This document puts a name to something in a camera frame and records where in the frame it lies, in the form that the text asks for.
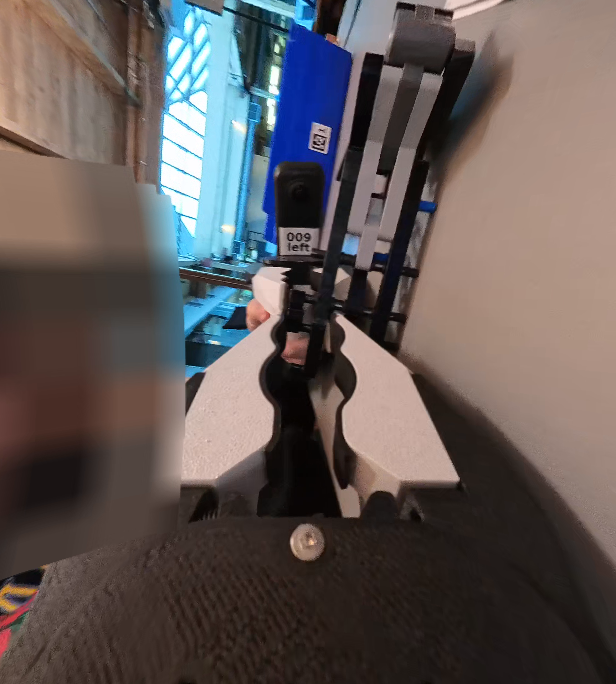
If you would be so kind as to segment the bright window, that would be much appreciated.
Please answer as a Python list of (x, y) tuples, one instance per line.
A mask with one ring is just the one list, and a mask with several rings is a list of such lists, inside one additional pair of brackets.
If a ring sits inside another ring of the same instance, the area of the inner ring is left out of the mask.
[(159, 182), (193, 241), (186, 251), (210, 256), (235, 236), (250, 96), (235, 16), (184, 1), (171, 9)]

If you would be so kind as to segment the black and grey brick model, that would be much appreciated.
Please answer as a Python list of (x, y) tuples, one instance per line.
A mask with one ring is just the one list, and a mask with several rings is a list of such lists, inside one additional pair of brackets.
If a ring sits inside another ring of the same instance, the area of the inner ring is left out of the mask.
[[(356, 60), (348, 86), (326, 237), (326, 331), (340, 312), (384, 348), (402, 278), (417, 278), (406, 255), (428, 176), (426, 151), (448, 122), (475, 58), (457, 36), (447, 3), (398, 2), (384, 54)], [(332, 298), (339, 268), (352, 276), (346, 302)], [(322, 347), (308, 347), (305, 371), (317, 372)]]

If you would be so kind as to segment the blue plastic box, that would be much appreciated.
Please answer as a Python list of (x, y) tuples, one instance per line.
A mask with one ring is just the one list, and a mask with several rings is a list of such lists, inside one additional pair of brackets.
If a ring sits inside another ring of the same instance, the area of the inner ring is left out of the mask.
[(320, 164), (327, 208), (351, 68), (348, 51), (297, 23), (289, 30), (262, 204), (268, 244), (277, 244), (273, 174), (279, 163)]

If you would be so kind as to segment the person's left hand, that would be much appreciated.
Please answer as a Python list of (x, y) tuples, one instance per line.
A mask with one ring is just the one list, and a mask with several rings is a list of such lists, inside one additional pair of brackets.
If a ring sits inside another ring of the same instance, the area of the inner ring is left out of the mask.
[(246, 328), (249, 332), (258, 329), (271, 318), (269, 313), (255, 297), (246, 306)]

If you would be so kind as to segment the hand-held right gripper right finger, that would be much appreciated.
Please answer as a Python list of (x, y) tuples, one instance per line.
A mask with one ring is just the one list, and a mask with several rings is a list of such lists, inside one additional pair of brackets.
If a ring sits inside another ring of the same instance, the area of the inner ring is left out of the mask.
[(417, 490), (461, 483), (410, 371), (343, 315), (311, 380), (315, 422), (339, 512), (357, 518), (373, 494), (401, 506)]

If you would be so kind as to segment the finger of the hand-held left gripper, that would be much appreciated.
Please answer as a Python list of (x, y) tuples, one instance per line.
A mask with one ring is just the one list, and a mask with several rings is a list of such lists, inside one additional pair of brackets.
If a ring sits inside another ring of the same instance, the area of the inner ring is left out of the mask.
[[(314, 297), (317, 299), (320, 293), (323, 268), (314, 268)], [(352, 276), (343, 268), (339, 268), (335, 276), (332, 298), (339, 302), (346, 302), (350, 289)]]
[(252, 298), (272, 314), (281, 317), (286, 308), (286, 273), (288, 268), (264, 266), (252, 277)]

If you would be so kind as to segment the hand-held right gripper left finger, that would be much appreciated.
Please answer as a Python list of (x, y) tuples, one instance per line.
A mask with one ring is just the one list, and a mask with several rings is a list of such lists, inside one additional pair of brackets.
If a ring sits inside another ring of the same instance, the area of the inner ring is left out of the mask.
[(182, 486), (260, 490), (275, 408), (261, 387), (261, 371), (276, 351), (271, 316), (202, 375), (185, 416)]

